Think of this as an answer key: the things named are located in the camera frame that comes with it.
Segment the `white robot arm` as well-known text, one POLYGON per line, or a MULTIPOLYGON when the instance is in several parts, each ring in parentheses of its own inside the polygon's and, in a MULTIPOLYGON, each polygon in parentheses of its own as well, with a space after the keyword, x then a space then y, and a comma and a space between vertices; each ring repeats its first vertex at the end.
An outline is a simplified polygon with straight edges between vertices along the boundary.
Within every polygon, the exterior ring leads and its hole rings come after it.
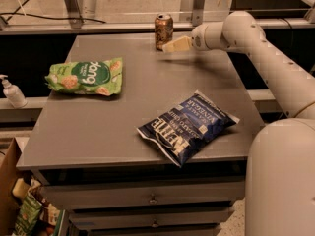
POLYGON ((248 153, 245 236, 315 236, 315 78, 244 11, 201 24, 162 50, 191 48, 246 55, 283 113, 256 135, 248 153))

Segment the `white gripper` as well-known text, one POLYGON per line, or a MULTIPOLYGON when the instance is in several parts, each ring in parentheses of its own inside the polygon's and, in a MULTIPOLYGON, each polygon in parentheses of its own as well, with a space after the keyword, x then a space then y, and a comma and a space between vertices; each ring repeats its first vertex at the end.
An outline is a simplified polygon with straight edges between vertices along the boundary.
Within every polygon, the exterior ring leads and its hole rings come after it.
POLYGON ((162 47, 165 53, 188 51, 191 47, 200 51, 211 50, 210 44, 210 25, 201 24, 195 27, 189 36, 181 36, 170 41, 162 47))

